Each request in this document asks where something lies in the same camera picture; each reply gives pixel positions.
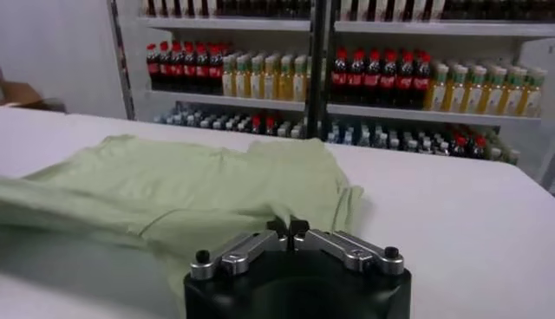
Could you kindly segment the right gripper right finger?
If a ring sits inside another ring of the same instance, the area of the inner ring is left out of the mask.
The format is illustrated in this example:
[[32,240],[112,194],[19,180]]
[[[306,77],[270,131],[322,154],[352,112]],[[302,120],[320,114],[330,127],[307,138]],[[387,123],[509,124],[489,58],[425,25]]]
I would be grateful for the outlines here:
[[321,231],[300,219],[291,220],[289,235],[299,255],[331,258],[345,270],[360,274],[372,270],[398,277],[404,273],[404,257],[394,246],[382,248],[346,231]]

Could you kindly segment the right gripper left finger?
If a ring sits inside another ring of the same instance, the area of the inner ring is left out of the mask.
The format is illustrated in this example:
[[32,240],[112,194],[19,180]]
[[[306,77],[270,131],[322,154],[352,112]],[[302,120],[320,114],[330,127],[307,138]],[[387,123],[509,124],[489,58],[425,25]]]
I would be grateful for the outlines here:
[[215,251],[200,250],[190,264],[193,280],[211,280],[219,270],[235,277],[249,270],[250,263],[267,251],[285,251],[288,229],[279,218],[269,221],[266,229],[255,233],[240,233]]

